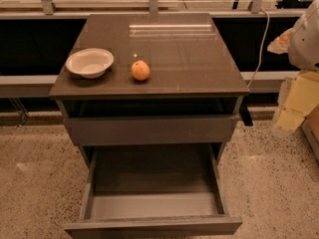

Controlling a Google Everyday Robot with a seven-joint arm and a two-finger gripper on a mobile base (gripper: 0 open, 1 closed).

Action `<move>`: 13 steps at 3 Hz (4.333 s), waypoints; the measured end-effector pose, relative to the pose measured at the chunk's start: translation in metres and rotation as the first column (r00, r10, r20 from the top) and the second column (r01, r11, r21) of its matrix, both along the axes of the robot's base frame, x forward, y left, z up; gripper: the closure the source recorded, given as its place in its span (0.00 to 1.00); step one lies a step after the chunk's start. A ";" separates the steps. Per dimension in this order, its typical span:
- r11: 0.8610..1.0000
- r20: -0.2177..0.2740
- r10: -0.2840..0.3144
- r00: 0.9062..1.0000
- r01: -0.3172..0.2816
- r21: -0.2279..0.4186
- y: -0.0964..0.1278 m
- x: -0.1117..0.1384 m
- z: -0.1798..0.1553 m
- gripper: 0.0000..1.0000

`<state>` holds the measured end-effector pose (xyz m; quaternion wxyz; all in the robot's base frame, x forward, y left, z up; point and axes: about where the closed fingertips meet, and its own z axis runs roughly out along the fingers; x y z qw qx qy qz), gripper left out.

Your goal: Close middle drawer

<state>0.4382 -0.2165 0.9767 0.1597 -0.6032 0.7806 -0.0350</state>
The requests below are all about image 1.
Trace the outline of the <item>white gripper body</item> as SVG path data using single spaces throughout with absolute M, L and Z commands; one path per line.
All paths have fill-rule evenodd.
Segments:
M 301 71 L 295 79 L 287 78 L 280 87 L 271 132 L 277 137 L 294 133 L 318 105 L 318 72 Z

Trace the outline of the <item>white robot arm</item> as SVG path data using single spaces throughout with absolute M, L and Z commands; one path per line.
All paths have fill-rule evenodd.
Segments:
M 286 137 L 319 105 L 319 0 L 310 4 L 292 28 L 272 41 L 267 51 L 287 53 L 289 63 L 300 70 L 296 78 L 286 78 L 281 84 L 272 119 L 272 133 Z

